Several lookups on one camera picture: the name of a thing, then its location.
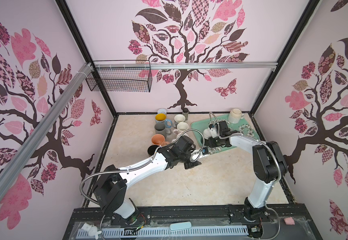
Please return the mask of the pink sponge piece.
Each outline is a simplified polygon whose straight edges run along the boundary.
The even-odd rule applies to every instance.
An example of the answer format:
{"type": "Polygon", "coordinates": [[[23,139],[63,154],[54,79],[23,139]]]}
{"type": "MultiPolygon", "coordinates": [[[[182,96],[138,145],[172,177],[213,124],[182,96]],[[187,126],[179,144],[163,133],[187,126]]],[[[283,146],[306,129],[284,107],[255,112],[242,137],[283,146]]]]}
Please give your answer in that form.
{"type": "Polygon", "coordinates": [[[295,225],[295,220],[292,217],[284,218],[284,222],[287,226],[295,225]]]}

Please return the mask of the blue iridescent mug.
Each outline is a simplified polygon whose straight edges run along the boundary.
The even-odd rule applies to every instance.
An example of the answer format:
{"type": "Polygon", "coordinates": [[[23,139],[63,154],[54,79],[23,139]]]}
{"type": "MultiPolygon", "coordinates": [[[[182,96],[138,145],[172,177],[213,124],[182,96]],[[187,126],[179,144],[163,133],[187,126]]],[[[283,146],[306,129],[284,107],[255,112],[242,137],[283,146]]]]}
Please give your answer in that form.
{"type": "Polygon", "coordinates": [[[172,128],[172,121],[168,119],[165,113],[159,113],[155,116],[156,123],[163,123],[167,128],[172,128]]]}

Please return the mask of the pale pink mug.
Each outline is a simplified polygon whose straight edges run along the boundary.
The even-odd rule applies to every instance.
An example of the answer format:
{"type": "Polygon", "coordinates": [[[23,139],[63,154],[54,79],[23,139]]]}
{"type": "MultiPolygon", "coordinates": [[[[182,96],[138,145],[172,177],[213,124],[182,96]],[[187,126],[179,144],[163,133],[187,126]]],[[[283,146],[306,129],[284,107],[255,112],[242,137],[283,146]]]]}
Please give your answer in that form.
{"type": "Polygon", "coordinates": [[[177,128],[173,130],[175,135],[179,135],[189,129],[189,125],[186,122],[180,122],[177,124],[177,128]]]}

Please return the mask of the peach orange mug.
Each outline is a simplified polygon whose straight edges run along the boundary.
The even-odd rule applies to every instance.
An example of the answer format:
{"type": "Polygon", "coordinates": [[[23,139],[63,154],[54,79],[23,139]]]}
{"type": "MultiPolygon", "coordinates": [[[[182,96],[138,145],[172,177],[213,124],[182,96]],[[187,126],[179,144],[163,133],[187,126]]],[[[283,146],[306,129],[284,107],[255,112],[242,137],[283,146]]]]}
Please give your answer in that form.
{"type": "Polygon", "coordinates": [[[160,147],[164,147],[164,146],[167,146],[169,144],[169,142],[166,141],[165,136],[161,135],[161,134],[155,134],[151,138],[151,142],[153,145],[157,145],[160,147]]]}

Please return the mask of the green floral tray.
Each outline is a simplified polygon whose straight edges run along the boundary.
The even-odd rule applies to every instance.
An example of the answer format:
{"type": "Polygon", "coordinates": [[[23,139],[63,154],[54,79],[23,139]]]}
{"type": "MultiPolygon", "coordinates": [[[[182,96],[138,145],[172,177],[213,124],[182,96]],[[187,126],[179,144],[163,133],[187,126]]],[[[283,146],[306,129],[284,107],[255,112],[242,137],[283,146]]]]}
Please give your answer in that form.
{"type": "Polygon", "coordinates": [[[194,122],[191,128],[196,130],[194,134],[199,145],[204,144],[210,154],[233,149],[235,144],[251,153],[254,140],[260,139],[255,128],[244,117],[238,123],[232,123],[228,114],[194,122]]]}

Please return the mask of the glass spice jar black lid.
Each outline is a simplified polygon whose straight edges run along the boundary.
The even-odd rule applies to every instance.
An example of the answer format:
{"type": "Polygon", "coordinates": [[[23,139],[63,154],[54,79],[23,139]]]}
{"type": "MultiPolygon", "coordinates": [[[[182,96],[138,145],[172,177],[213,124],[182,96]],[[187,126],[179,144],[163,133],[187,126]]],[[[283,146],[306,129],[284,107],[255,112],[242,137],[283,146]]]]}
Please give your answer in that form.
{"type": "Polygon", "coordinates": [[[185,116],[185,121],[187,121],[189,119],[189,109],[184,108],[183,115],[185,116]]]}

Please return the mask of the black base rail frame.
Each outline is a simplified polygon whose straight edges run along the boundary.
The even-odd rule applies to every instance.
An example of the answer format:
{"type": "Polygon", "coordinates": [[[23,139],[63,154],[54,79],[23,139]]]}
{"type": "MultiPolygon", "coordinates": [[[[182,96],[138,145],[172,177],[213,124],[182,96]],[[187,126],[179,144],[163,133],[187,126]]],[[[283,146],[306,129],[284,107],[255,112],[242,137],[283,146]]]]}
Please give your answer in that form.
{"type": "MultiPolygon", "coordinates": [[[[276,210],[280,217],[280,233],[273,240],[321,240],[310,213],[304,204],[275,204],[270,208],[276,210]],[[292,217],[295,225],[287,226],[284,218],[292,217]]],[[[81,229],[84,223],[97,226],[101,230],[107,228],[169,227],[170,224],[191,222],[196,226],[246,226],[248,236],[221,237],[179,237],[179,238],[147,238],[119,240],[253,240],[270,239],[278,229],[278,221],[273,212],[261,215],[261,220],[247,222],[243,216],[242,205],[222,206],[176,206],[176,207],[139,207],[139,216],[134,224],[126,224],[120,215],[105,216],[99,208],[75,209],[63,236],[65,240],[93,240],[81,229]]]]}

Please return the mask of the back aluminium rail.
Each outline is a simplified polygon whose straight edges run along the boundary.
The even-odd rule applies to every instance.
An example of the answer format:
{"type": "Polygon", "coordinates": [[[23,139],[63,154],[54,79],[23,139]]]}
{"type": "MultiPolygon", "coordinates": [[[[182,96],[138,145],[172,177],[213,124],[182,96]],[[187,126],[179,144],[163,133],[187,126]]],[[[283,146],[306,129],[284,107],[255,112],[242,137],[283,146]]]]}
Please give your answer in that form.
{"type": "Polygon", "coordinates": [[[187,69],[276,69],[277,62],[239,62],[239,63],[167,63],[151,64],[151,70],[187,70],[187,69]]]}

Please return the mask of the black mug white base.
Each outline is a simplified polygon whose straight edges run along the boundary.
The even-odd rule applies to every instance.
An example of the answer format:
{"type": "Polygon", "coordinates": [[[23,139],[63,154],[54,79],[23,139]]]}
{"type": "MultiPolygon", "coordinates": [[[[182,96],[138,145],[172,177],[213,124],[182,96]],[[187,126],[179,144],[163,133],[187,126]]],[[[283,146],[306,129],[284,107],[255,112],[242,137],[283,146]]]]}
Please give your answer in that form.
{"type": "Polygon", "coordinates": [[[206,140],[208,140],[209,138],[213,138],[213,135],[212,135],[211,130],[209,128],[206,128],[203,131],[203,136],[206,140]]]}

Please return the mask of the cream beige mug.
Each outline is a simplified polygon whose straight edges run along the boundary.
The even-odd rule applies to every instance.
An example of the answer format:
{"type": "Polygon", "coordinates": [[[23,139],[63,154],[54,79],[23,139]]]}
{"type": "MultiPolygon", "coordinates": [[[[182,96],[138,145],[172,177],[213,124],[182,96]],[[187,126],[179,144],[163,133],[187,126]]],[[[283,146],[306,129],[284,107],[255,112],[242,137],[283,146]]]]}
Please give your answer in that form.
{"type": "Polygon", "coordinates": [[[231,124],[238,124],[244,118],[244,113],[240,109],[232,109],[228,116],[228,121],[231,124]]]}

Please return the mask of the light grey mug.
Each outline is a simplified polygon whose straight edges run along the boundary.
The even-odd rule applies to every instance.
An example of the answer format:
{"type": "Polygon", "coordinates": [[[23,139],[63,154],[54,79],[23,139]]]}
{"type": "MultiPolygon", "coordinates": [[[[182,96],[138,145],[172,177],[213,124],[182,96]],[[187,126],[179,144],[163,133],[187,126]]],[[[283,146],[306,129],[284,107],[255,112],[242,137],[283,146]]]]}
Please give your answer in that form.
{"type": "Polygon", "coordinates": [[[183,123],[186,121],[186,117],[182,114],[175,115],[174,117],[174,122],[173,122],[173,127],[177,128],[179,123],[183,123]]]}

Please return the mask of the black mug white inside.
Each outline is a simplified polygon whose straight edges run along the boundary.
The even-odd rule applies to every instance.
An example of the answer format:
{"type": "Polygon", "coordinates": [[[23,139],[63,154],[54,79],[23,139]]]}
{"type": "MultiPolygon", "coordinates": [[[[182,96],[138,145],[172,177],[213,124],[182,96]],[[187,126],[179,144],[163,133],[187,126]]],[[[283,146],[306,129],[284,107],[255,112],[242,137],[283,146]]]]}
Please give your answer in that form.
{"type": "Polygon", "coordinates": [[[147,149],[147,153],[150,157],[152,157],[154,154],[158,153],[161,146],[158,145],[152,145],[147,149]]]}

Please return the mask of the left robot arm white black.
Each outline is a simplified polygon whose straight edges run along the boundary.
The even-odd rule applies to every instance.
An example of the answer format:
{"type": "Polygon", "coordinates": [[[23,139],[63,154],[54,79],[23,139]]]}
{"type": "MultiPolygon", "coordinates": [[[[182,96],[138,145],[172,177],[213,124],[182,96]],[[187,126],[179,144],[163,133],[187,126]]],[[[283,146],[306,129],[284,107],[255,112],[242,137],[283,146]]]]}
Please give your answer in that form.
{"type": "Polygon", "coordinates": [[[201,163],[200,158],[206,157],[206,147],[197,150],[192,139],[181,136],[174,143],[156,148],[148,159],[134,165],[117,169],[111,165],[105,169],[93,186],[93,195],[104,215],[118,214],[128,219],[137,212],[130,200],[125,199],[126,191],[145,178],[172,169],[183,163],[185,169],[194,168],[201,163]]]}

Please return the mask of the dark grey mug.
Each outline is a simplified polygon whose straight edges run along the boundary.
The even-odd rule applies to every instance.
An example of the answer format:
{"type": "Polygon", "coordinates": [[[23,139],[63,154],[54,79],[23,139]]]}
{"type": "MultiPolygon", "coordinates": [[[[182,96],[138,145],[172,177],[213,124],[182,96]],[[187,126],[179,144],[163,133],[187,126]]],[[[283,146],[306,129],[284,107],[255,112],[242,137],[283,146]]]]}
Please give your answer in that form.
{"type": "Polygon", "coordinates": [[[156,134],[163,135],[165,138],[172,134],[171,129],[167,128],[164,123],[156,123],[154,125],[154,130],[156,134]]]}

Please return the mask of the left metal flex conduit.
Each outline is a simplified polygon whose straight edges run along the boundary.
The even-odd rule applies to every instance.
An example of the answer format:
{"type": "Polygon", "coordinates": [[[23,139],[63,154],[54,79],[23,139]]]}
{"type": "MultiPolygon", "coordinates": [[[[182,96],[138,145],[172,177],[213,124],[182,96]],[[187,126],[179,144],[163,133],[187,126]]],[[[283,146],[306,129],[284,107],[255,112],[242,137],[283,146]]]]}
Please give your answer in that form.
{"type": "MultiPolygon", "coordinates": [[[[196,132],[196,130],[192,129],[192,130],[187,130],[185,131],[184,133],[188,133],[190,131],[193,131],[193,132],[196,132]]],[[[205,145],[202,144],[201,147],[197,150],[201,150],[205,145]]],[[[94,184],[96,183],[98,177],[100,175],[103,175],[105,174],[105,171],[104,172],[99,172],[99,173],[95,173],[95,174],[92,174],[88,177],[86,177],[84,180],[82,180],[80,186],[79,186],[79,190],[81,192],[81,194],[84,196],[84,198],[90,202],[93,202],[95,204],[97,204],[96,202],[96,198],[95,196],[93,195],[93,186],[94,184]]]]}

